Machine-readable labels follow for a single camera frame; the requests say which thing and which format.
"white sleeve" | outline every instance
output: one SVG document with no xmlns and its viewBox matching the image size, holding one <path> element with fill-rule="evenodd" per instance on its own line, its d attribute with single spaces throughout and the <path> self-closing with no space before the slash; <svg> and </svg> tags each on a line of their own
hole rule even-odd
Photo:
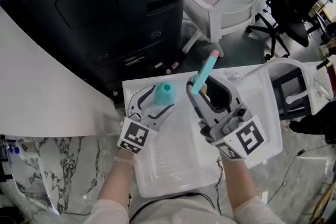
<svg viewBox="0 0 336 224">
<path fill-rule="evenodd" d="M 92 208 L 90 217 L 84 224 L 128 224 L 125 208 L 115 201 L 98 200 Z"/>
<path fill-rule="evenodd" d="M 285 224 L 265 205 L 260 197 L 254 197 L 234 211 L 238 224 Z"/>
</svg>

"white chair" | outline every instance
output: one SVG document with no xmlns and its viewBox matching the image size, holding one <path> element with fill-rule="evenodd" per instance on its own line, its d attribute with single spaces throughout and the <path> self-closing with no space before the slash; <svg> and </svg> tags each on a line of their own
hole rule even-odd
<svg viewBox="0 0 336 224">
<path fill-rule="evenodd" d="M 196 33 L 183 47 L 186 54 L 194 43 L 203 36 L 214 43 L 219 56 L 224 53 L 219 40 L 238 30 L 245 29 L 255 22 L 255 5 L 258 0 L 185 0 L 184 12 L 190 20 L 184 23 L 195 27 Z"/>
</svg>

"person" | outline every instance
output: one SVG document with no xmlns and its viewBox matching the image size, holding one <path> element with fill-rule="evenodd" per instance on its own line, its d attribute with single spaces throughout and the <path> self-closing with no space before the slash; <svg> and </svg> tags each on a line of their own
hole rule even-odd
<svg viewBox="0 0 336 224">
<path fill-rule="evenodd" d="M 119 150 L 85 224 L 128 224 L 129 187 L 133 170 L 133 153 Z M 244 161 L 222 162 L 226 189 L 234 220 L 221 216 L 202 196 L 183 196 L 154 202 L 133 217 L 131 223 L 223 223 L 284 224 L 257 196 L 256 186 Z"/>
</svg>

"white tray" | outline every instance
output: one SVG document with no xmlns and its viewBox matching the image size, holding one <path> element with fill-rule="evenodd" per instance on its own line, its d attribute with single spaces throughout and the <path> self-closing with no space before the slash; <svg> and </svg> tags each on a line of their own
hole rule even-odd
<svg viewBox="0 0 336 224">
<path fill-rule="evenodd" d="M 239 71 L 245 74 L 254 68 L 256 66 L 225 68 L 214 72 L 224 75 Z M 163 81 L 169 81 L 176 87 L 173 112 L 154 141 L 136 157 L 135 174 L 142 197 L 179 193 L 218 181 L 218 150 L 200 134 L 199 118 L 185 92 L 186 82 L 194 74 L 196 72 L 129 80 L 122 84 L 125 109 L 133 94 L 144 87 Z M 278 109 L 267 71 L 244 80 L 238 91 L 252 114 L 259 116 L 268 138 L 263 154 L 252 152 L 246 160 L 248 168 L 251 168 L 282 151 Z"/>
</svg>

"chair wheel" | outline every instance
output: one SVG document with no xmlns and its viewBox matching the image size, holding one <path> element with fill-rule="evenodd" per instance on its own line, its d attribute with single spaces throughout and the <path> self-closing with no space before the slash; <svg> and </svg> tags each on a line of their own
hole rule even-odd
<svg viewBox="0 0 336 224">
<path fill-rule="evenodd" d="M 272 57 L 270 54 L 266 54 L 264 58 L 266 61 L 269 61 Z"/>
</svg>

